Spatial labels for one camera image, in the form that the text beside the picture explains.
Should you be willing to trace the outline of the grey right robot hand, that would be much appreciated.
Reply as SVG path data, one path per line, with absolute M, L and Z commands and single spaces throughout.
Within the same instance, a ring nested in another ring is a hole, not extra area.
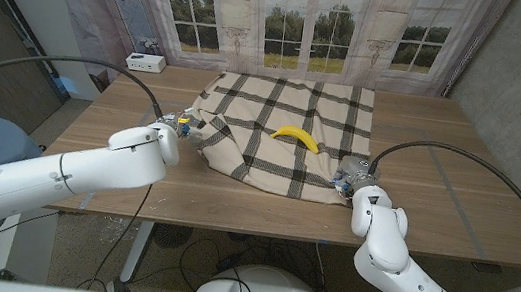
M 378 183 L 379 170 L 370 174 L 370 168 L 370 163 L 363 158 L 346 155 L 341 159 L 332 181 L 341 198 L 349 200 L 360 188 Z

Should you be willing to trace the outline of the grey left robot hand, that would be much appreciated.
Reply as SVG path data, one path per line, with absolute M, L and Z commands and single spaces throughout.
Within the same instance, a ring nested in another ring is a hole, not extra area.
M 190 113 L 182 111 L 166 113 L 164 116 L 157 118 L 157 122 L 172 127 L 180 139 L 201 139 L 201 122 L 193 115 L 190 115 Z

